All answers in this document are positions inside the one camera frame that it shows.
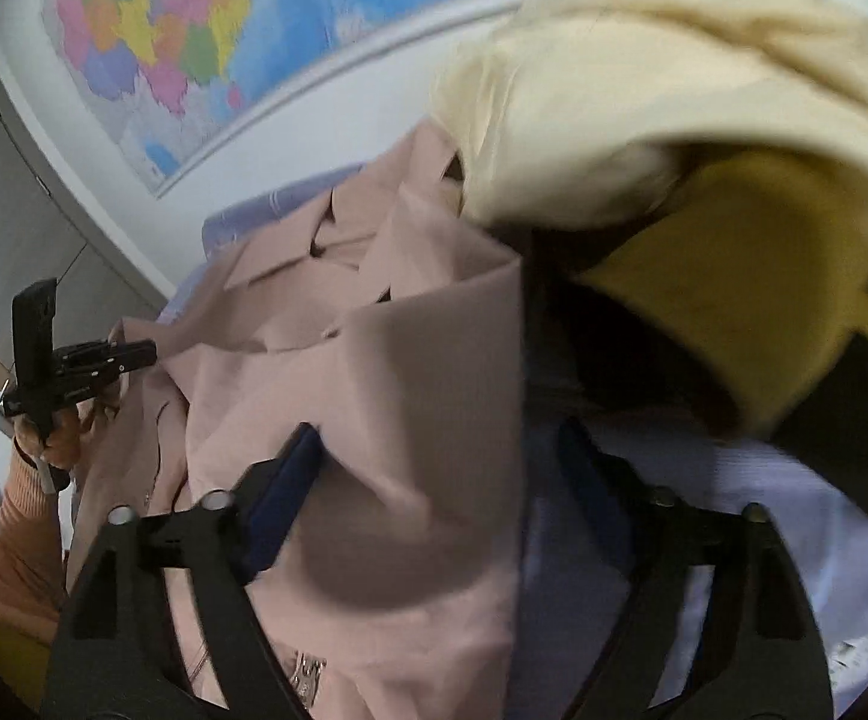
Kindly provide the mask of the orange-sleeved left forearm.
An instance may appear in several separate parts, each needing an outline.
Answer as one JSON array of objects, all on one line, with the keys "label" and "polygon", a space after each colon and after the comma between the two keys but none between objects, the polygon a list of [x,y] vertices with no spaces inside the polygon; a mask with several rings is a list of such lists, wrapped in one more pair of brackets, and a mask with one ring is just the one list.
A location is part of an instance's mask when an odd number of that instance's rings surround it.
[{"label": "orange-sleeved left forearm", "polygon": [[58,496],[13,449],[0,505],[0,622],[50,645],[64,598]]}]

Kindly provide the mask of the person's left hand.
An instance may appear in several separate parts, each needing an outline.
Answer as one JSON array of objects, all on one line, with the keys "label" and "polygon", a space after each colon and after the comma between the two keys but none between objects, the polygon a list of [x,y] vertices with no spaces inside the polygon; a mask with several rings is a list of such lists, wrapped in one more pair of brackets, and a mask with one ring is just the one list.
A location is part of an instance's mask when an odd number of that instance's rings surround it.
[{"label": "person's left hand", "polygon": [[81,405],[56,411],[53,431],[46,439],[38,437],[27,416],[14,419],[13,454],[32,468],[41,460],[62,472],[72,472],[89,439],[120,411],[120,400],[121,383],[115,382]]}]

